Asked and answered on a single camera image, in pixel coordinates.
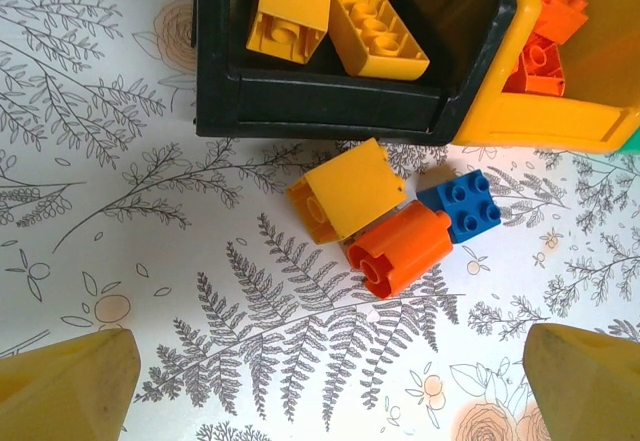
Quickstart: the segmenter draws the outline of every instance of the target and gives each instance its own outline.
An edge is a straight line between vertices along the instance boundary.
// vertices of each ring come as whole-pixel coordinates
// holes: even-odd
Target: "yellow plastic object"
[[[116,441],[139,374],[126,329],[0,359],[0,439]]]
[[[503,93],[541,0],[516,16],[454,144],[543,146],[605,153],[640,127],[640,0],[589,0],[589,21],[563,46],[564,98]]]
[[[306,64],[329,25],[329,0],[256,0],[247,48]]]
[[[429,66],[388,0],[331,0],[329,36],[351,76],[413,81]]]
[[[407,199],[375,139],[312,169],[288,193],[317,244],[345,239]]]
[[[524,369],[551,439],[640,439],[640,344],[559,324],[529,330]]]

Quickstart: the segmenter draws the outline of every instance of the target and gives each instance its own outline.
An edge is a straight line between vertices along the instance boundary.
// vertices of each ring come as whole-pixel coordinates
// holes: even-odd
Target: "blue duplo brick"
[[[489,192],[489,180],[479,169],[417,194],[432,211],[451,218],[449,235],[462,243],[500,224],[500,208]]]

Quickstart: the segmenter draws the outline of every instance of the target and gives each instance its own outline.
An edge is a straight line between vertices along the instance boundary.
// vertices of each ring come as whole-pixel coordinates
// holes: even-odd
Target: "table surface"
[[[191,9],[0,0],[0,357],[131,329],[123,440],[548,439],[529,327],[639,340],[640,159],[389,146],[503,224],[376,301],[283,193],[349,143],[195,136]]]

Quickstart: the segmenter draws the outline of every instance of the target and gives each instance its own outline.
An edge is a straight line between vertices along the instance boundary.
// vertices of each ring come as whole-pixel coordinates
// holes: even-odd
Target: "yellow plastic bin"
[[[503,93],[541,0],[516,16],[453,140],[458,145],[536,146],[606,153],[640,127],[640,0],[587,0],[589,20],[560,46],[564,98]]]

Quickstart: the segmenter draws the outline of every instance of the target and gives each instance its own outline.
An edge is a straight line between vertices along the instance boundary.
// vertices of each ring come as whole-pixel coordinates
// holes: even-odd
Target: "orange duplo brick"
[[[349,264],[364,272],[373,294],[394,296],[453,250],[449,226],[447,213],[412,201],[356,239],[347,250]]]
[[[563,96],[564,89],[558,45],[532,34],[520,54],[518,70],[509,76],[503,91]]]
[[[542,12],[533,32],[564,44],[589,17],[584,13],[587,0],[542,0]]]

